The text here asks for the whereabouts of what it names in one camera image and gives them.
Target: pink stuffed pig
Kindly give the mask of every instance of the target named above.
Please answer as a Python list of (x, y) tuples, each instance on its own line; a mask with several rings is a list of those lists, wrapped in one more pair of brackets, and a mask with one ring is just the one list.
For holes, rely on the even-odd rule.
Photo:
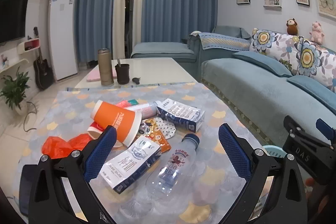
[(312, 29), (312, 32), (309, 32), (309, 34), (311, 35), (310, 41), (322, 45), (324, 33), (322, 32), (321, 23), (319, 23), (317, 21), (314, 22), (312, 24), (312, 28), (311, 29)]

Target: television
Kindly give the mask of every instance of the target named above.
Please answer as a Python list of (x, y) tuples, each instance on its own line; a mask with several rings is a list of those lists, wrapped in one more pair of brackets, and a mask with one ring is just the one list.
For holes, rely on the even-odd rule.
[(0, 44), (25, 37), (28, 0), (0, 0)]

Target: table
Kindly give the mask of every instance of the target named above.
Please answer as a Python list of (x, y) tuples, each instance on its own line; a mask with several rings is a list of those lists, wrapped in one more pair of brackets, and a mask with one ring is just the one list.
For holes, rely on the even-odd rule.
[[(61, 136), (64, 140), (69, 140), (85, 133), (92, 122), (90, 113), (97, 100), (117, 103), (137, 99), (140, 103), (145, 103), (163, 101), (167, 97), (205, 111), (204, 122), (197, 131), (200, 143), (193, 172), (189, 174), (178, 196), (163, 206), (147, 195), (145, 182), (157, 164), (120, 195), (106, 185), (101, 176), (91, 180), (90, 186), (118, 224), (217, 224), (245, 184), (245, 180), (237, 176), (218, 140), (218, 127), (227, 122), (237, 136), (247, 139), (254, 149), (261, 148), (261, 145), (229, 107), (200, 83), (59, 92), (22, 154), (13, 180), (15, 201), (18, 203), (23, 165), (39, 161), (42, 156), (41, 147), (48, 136)], [(190, 132), (177, 128), (175, 136), (168, 140), (171, 146), (180, 143), (186, 133)], [(123, 150), (124, 147), (113, 148), (108, 160)], [(169, 157), (169, 151), (163, 153), (158, 164), (167, 161)], [(65, 190), (76, 215), (83, 216), (68, 183), (65, 184)]]
[[(197, 82), (172, 58), (133, 58), (122, 59), (120, 62), (130, 65), (130, 83), (127, 85), (135, 85), (135, 83), (132, 82), (134, 77), (141, 78), (140, 85)], [(115, 66), (117, 63), (117, 60), (112, 60), (112, 66)], [(75, 88), (102, 87), (100, 81), (87, 82), (86, 78), (87, 76), (85, 76)], [(114, 80), (114, 85), (111, 87), (120, 87), (116, 79)]]

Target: butterfly picture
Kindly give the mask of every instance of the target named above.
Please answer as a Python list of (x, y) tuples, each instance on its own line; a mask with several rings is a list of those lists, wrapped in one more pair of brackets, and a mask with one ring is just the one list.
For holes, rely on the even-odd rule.
[(336, 19), (336, 3), (335, 0), (317, 0), (319, 5), (319, 13)]

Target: guitar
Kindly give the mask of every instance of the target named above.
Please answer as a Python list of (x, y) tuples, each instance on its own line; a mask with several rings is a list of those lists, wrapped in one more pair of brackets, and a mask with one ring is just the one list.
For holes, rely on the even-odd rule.
[(41, 49), (39, 56), (34, 61), (35, 81), (39, 90), (45, 90), (54, 83), (53, 70), (49, 67), (46, 59), (42, 58)]

